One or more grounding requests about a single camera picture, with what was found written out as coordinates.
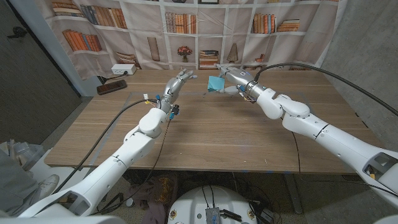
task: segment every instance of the wooden table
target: wooden table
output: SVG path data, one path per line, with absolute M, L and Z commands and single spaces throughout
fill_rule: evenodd
M 96 96 L 70 126 L 45 159 L 50 166 L 76 166 L 114 116 L 126 105 L 161 94 L 177 70 L 138 70 L 125 78 L 128 87 Z M 218 170 L 238 172 L 298 172 L 299 164 L 293 135 L 282 121 L 266 118 L 257 104 L 239 95 L 230 97 L 207 92 L 208 76 L 217 70 L 197 70 L 175 102 L 180 114 L 170 123 L 156 169 Z M 321 74 L 314 71 L 264 72 L 260 83 L 277 93 L 309 105 L 324 121 L 375 146 L 382 147 L 373 133 L 355 115 L 340 94 Z M 232 84 L 226 81 L 226 87 Z M 97 166 L 117 150 L 128 131 L 153 107 L 141 103 L 128 109 L 117 120 L 85 162 Z M 338 158 L 315 141 L 296 134 L 303 173 L 347 174 Z M 153 150 L 132 165 L 149 169 L 162 144 L 158 138 Z

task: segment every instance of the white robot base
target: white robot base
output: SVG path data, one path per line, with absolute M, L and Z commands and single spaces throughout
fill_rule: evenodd
M 242 222 L 238 222 L 231 218 L 221 218 L 222 224 L 257 223 L 248 201 L 243 196 L 225 187 L 212 185 L 211 188 L 210 186 L 195 188 L 177 199 L 170 209 L 168 224 L 207 224 L 206 209 L 213 208 L 213 200 L 215 208 L 238 214 L 242 219 Z

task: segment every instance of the blue cloth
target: blue cloth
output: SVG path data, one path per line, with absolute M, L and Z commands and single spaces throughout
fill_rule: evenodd
M 224 78 L 219 78 L 219 77 L 209 77 L 209 84 L 207 86 L 207 90 L 209 92 L 211 91 L 216 91 L 224 88 L 225 84 L 225 79 Z

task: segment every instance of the concrete wall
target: concrete wall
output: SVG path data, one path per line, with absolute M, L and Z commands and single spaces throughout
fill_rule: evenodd
M 398 1 L 348 1 L 322 69 L 364 88 L 398 110 Z M 398 151 L 398 117 L 328 77 L 387 149 Z

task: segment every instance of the bookshelf backdrop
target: bookshelf backdrop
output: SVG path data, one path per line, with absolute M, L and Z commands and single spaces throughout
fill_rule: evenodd
M 215 62 L 246 70 L 283 62 L 319 67 L 347 0 L 182 1 L 35 0 L 82 79 L 108 77 L 115 63 L 138 69 L 214 69 Z M 188 62 L 177 53 L 181 46 L 192 50 Z

